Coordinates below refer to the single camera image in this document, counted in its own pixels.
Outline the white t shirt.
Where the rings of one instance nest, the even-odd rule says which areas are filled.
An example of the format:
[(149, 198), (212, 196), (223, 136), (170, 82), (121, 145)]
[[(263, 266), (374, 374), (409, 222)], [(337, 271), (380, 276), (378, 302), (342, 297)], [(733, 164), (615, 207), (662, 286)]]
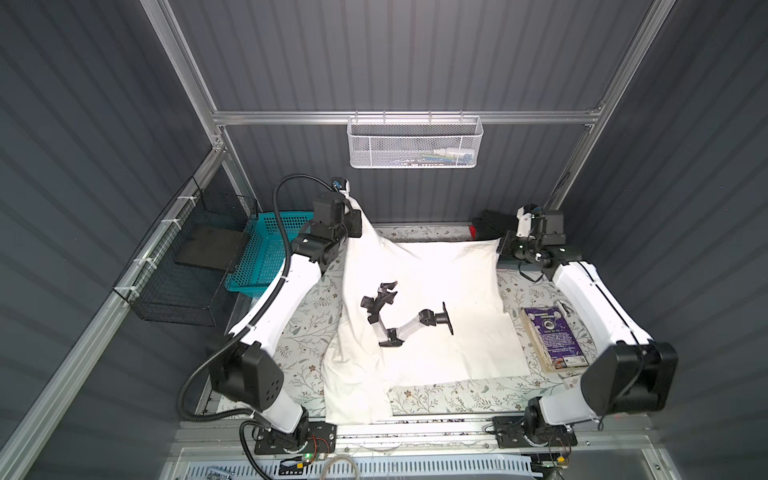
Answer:
[[(497, 278), (497, 240), (394, 243), (362, 221), (344, 251), (343, 313), (322, 363), (325, 416), (368, 424), (393, 414), (394, 387), (526, 376), (530, 369)], [(447, 312), (450, 326), (426, 326), (399, 347), (382, 347), (381, 327), (361, 305), (395, 283), (382, 325), (405, 332), (418, 313)]]

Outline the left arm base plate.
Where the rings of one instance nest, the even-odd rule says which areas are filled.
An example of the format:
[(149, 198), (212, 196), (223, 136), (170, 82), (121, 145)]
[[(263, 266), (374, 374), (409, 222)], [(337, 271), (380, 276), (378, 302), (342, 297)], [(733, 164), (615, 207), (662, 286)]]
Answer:
[(293, 433), (259, 428), (250, 437), (256, 455), (330, 454), (335, 452), (337, 429), (324, 421), (302, 421)]

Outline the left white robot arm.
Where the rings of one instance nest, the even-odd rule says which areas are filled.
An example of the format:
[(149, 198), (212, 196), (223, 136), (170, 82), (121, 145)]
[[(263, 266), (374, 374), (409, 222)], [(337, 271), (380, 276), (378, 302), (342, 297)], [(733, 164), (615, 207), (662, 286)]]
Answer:
[(248, 313), (233, 326), (235, 344), (208, 366), (214, 391), (247, 406), (246, 413), (283, 434), (301, 428), (305, 413), (284, 391), (284, 373), (274, 359), (277, 344), (306, 294), (320, 281), (349, 238), (362, 235), (361, 211), (349, 188), (338, 185), (313, 202), (313, 217), (289, 239), (275, 216), (287, 248), (280, 272)]

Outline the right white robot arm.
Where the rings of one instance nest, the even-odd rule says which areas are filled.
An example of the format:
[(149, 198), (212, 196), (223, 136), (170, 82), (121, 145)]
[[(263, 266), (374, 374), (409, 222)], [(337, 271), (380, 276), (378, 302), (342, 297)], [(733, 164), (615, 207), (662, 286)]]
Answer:
[(575, 387), (530, 401), (529, 433), (612, 414), (657, 412), (667, 403), (679, 356), (655, 341), (624, 310), (596, 267), (568, 245), (564, 215), (532, 204), (517, 211), (517, 229), (507, 231), (497, 251), (537, 267), (567, 297), (589, 331), (598, 357)]

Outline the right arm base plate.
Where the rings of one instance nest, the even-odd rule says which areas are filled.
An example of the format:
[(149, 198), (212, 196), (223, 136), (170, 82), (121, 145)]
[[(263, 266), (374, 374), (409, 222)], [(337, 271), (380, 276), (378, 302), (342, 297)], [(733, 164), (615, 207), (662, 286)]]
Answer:
[(524, 415), (492, 417), (490, 433), (500, 448), (565, 447), (568, 449), (578, 444), (571, 427), (549, 425), (538, 419), (527, 419)]

